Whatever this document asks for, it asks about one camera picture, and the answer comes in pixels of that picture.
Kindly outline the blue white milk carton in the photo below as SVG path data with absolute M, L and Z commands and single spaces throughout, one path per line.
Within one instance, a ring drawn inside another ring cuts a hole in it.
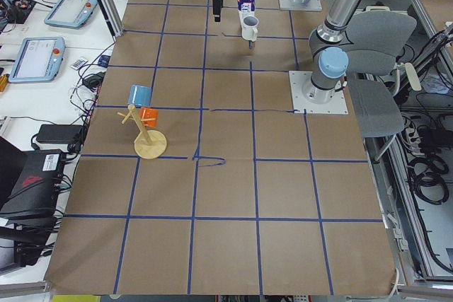
M 255 0 L 237 0 L 239 18 L 242 20 L 246 16 L 255 16 Z

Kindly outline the white grey mug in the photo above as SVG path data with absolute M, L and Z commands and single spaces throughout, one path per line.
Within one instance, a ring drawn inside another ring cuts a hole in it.
M 258 38 L 259 20 L 255 16 L 244 16 L 242 18 L 242 38 L 250 42 L 255 42 Z

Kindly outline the blue mug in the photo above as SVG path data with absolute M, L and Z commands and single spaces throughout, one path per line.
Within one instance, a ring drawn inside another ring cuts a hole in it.
M 151 104 L 151 93 L 152 90 L 148 86 L 132 85 L 128 103 L 136 107 L 149 107 Z

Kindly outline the orange mug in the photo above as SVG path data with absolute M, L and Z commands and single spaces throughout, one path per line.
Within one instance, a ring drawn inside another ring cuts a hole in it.
M 141 107 L 139 117 L 145 127 L 155 128 L 159 117 L 159 111 L 154 108 Z

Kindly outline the grey office chair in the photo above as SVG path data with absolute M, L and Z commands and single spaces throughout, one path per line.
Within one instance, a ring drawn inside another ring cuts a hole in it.
M 374 156 L 375 163 L 404 128 L 394 100 L 401 70 L 405 71 L 413 90 L 421 89 L 413 65 L 396 62 L 416 26 L 416 19 L 408 14 L 372 10 L 356 13 L 346 29 L 350 41 L 343 47 L 349 58 L 346 76 L 361 135 L 388 138 Z

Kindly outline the upper teach pendant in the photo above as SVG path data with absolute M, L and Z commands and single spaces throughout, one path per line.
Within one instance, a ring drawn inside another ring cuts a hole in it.
M 45 17 L 44 23 L 78 29 L 89 19 L 97 5 L 97 0 L 59 0 Z

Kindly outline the teach pendant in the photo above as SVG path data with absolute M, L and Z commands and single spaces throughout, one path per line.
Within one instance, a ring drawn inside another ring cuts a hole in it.
M 22 42 L 10 83 L 52 81 L 62 64 L 66 42 L 63 37 L 28 37 Z
M 97 5 L 97 0 L 59 0 L 45 17 L 44 23 L 78 29 L 89 19 Z

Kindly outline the small remote control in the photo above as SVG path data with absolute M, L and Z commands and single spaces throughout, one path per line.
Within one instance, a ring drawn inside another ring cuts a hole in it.
M 83 67 L 83 66 L 86 65 L 87 63 L 88 63 L 87 58 L 85 58 L 85 57 L 79 57 L 75 62 L 73 62 L 73 63 L 70 65 L 70 68 L 73 69 L 73 70 L 78 71 L 81 67 Z

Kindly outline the wooden mug tree stand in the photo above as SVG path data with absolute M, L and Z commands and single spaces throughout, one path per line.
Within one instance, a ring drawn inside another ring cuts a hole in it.
M 133 104 L 128 105 L 128 113 L 123 114 L 117 112 L 118 115 L 122 116 L 122 124 L 128 120 L 133 120 L 139 128 L 139 134 L 134 140 L 134 149 L 137 155 L 145 159 L 155 159 L 161 156 L 167 147 L 167 140 L 163 133 L 155 130 L 148 129 L 141 122 L 139 117 L 139 111 Z

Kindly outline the lower teach pendant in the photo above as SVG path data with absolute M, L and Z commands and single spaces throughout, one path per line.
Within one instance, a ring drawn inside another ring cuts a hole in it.
M 63 37 L 28 37 L 22 42 L 10 83 L 52 81 L 62 64 L 66 42 Z

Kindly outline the black power adapter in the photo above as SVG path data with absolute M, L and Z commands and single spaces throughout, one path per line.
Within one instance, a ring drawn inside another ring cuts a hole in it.
M 79 124 L 42 124 L 36 141 L 41 144 L 72 144 L 81 137 Z

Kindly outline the black computer case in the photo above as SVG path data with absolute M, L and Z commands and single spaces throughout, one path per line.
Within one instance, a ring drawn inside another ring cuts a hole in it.
M 1 139 L 1 218 L 20 221 L 54 215 L 63 155 L 60 149 L 22 151 Z

